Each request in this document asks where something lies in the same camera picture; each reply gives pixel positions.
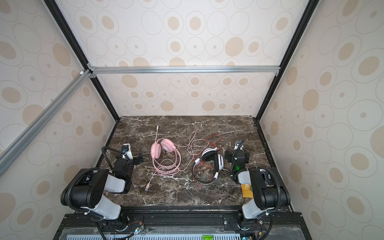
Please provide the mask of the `pink headset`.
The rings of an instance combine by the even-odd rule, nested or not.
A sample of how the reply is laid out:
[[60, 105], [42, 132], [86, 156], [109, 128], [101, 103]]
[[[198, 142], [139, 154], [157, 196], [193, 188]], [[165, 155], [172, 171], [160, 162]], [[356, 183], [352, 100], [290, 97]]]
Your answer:
[[151, 159], [156, 173], [163, 177], [179, 173], [181, 154], [176, 145], [167, 138], [159, 138], [159, 126], [156, 127], [155, 142], [151, 146]]

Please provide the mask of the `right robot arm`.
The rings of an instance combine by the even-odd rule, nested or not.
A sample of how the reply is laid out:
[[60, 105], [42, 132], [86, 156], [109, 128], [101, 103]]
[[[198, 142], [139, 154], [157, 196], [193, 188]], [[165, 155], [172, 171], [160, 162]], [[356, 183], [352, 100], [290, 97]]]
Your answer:
[[246, 168], [250, 154], [226, 150], [225, 159], [232, 164], [230, 178], [237, 184], [250, 185], [253, 198], [242, 206], [245, 219], [259, 219], [289, 206], [290, 194], [277, 168]]

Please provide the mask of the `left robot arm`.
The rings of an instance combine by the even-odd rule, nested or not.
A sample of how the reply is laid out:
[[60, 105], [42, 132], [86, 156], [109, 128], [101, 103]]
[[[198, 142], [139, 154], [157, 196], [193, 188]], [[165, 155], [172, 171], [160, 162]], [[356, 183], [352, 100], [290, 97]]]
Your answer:
[[104, 196], [104, 192], [127, 194], [134, 168], [144, 158], [142, 151], [133, 156], [130, 144], [123, 144], [120, 151], [103, 146], [102, 154], [110, 169], [81, 169], [63, 190], [61, 204], [84, 215], [92, 213], [102, 220], [116, 220], [122, 207]]

